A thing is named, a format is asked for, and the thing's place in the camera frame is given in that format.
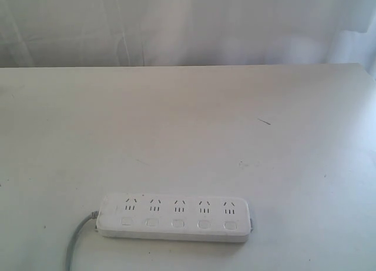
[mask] white table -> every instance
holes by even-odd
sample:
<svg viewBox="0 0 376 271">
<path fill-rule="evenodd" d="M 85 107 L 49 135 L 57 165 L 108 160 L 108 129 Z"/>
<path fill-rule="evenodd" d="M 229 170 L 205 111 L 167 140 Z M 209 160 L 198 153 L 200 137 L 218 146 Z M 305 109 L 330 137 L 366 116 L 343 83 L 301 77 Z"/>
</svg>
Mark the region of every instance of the white table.
<svg viewBox="0 0 376 271">
<path fill-rule="evenodd" d="M 254 231 L 91 222 L 73 270 L 376 270 L 376 83 L 355 64 L 0 69 L 0 184 L 1 270 L 61 270 L 109 192 L 244 197 Z"/>
</svg>

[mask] small debris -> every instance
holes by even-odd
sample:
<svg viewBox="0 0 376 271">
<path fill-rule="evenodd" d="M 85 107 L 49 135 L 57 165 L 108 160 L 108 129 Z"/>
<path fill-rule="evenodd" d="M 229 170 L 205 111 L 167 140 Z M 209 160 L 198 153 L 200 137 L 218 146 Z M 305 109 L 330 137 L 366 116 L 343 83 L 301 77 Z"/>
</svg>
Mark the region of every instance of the small debris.
<svg viewBox="0 0 376 271">
<path fill-rule="evenodd" d="M 269 122 L 263 121 L 263 120 L 260 119 L 260 118 L 257 118 L 257 119 L 260 120 L 261 122 L 264 122 L 265 124 L 271 125 Z"/>
</svg>

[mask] electrical outlet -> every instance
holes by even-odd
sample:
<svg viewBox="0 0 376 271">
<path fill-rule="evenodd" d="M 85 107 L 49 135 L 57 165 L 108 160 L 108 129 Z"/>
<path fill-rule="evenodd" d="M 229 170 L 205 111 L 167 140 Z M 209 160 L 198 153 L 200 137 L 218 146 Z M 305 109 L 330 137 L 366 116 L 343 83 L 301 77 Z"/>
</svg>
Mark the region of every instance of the electrical outlet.
<svg viewBox="0 0 376 271">
<path fill-rule="evenodd" d="M 251 231 L 247 202 L 221 197 L 113 193 L 96 224 L 102 236 L 141 239 L 245 242 Z"/>
</svg>

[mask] power strip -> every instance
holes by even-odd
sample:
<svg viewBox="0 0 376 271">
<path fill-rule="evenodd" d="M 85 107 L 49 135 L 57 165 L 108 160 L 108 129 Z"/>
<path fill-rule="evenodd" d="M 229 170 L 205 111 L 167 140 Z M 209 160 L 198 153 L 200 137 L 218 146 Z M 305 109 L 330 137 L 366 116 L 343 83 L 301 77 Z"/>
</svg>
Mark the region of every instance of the power strip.
<svg viewBox="0 0 376 271">
<path fill-rule="evenodd" d="M 240 198 L 113 193 L 96 221 L 106 237 L 245 242 L 248 204 Z"/>
</svg>

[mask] table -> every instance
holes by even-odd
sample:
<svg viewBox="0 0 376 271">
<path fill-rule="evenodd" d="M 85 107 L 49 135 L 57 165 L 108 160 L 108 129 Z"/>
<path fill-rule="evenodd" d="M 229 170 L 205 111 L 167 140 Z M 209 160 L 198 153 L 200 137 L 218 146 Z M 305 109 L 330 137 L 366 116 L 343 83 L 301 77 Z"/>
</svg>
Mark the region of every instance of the table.
<svg viewBox="0 0 376 271">
<path fill-rule="evenodd" d="M 2 270 L 61 270 L 109 192 L 239 196 L 247 243 L 108 239 L 73 270 L 376 270 L 376 83 L 357 64 L 0 69 Z"/>
</svg>

